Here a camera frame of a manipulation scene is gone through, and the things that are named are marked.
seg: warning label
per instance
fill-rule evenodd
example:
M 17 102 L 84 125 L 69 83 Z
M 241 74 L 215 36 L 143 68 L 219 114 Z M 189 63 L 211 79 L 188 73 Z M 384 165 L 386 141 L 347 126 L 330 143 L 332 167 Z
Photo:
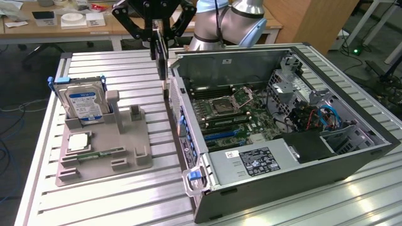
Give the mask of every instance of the warning label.
M 239 154 L 251 177 L 280 169 L 267 147 Z

